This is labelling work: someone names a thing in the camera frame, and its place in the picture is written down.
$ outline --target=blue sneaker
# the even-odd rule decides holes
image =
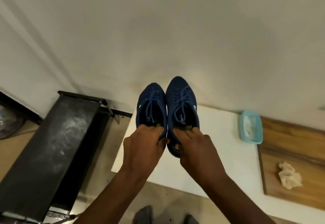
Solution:
[[[157,83],[148,85],[139,96],[136,106],[136,127],[145,124],[148,127],[162,126],[161,140],[167,134],[167,110],[164,90]]]
[[[173,133],[173,128],[181,130],[200,128],[196,99],[186,80],[177,76],[172,79],[167,88],[166,100],[168,110],[167,137],[170,139],[167,147],[173,156],[180,157],[179,150],[175,148],[175,145],[181,144],[181,142]]]

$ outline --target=cutting board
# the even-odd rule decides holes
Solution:
[[[264,193],[325,209],[325,132],[262,117],[263,143],[258,146]],[[281,185],[279,162],[291,164],[303,187]]]

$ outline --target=white table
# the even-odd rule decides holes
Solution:
[[[325,211],[266,196],[258,161],[257,146],[242,142],[238,136],[238,115],[198,106],[200,128],[209,134],[227,174],[268,215],[301,224],[324,224]],[[136,110],[124,137],[136,130]],[[112,167],[118,172],[123,163],[123,144]],[[181,167],[179,159],[166,149],[149,182],[207,197],[199,185]]]

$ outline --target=hand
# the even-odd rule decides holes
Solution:
[[[227,177],[209,135],[203,135],[198,128],[191,131],[174,129],[173,132],[182,143],[176,145],[181,165],[203,190]]]
[[[121,169],[146,181],[158,164],[165,145],[169,143],[168,138],[158,141],[163,131],[163,127],[147,127],[142,124],[130,137],[125,138]]]

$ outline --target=shoelace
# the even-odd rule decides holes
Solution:
[[[177,89],[174,91],[175,94],[175,105],[177,105],[178,107],[175,109],[174,111],[174,117],[175,120],[177,122],[184,122],[186,119],[186,115],[185,115],[185,111],[184,111],[184,106],[188,103],[190,104],[190,97],[189,97],[189,93],[190,93],[190,89],[188,89],[189,86],[184,87],[183,89]],[[179,109],[182,109],[182,115],[181,118],[182,120],[178,119],[178,117],[176,116],[176,113]]]
[[[154,120],[153,120],[153,117],[152,117],[152,103],[154,101],[156,101],[157,103],[160,103],[160,94],[159,94],[159,92],[152,90],[152,93],[150,95],[145,96],[144,101],[149,101],[148,104],[147,104],[147,108],[146,108],[147,121],[150,121],[152,119],[152,122],[154,123]]]

